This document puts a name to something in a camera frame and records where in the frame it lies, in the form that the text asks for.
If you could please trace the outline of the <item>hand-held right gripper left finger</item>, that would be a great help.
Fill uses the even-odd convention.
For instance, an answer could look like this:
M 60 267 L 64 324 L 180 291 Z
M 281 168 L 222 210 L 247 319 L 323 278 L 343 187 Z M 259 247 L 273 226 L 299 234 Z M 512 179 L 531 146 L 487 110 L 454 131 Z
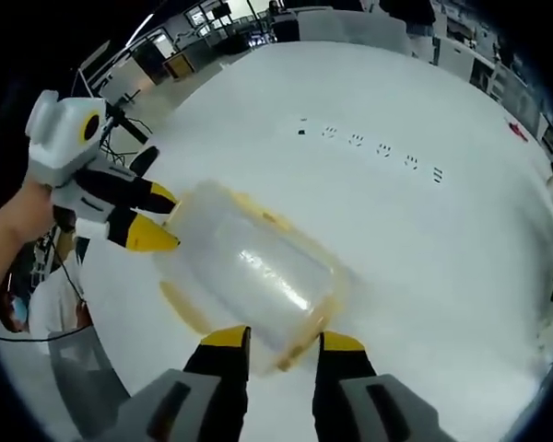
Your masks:
M 237 441 L 247 412 L 251 328 L 204 337 L 183 369 L 169 369 L 126 401 L 107 441 Z

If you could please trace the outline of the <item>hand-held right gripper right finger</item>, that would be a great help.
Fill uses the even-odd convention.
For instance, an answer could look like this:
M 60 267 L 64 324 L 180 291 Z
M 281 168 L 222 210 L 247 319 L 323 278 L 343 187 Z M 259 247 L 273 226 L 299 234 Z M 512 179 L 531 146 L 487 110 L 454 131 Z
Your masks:
M 392 375 L 374 370 L 363 344 L 334 331 L 319 335 L 312 399 L 320 441 L 450 441 L 437 410 Z

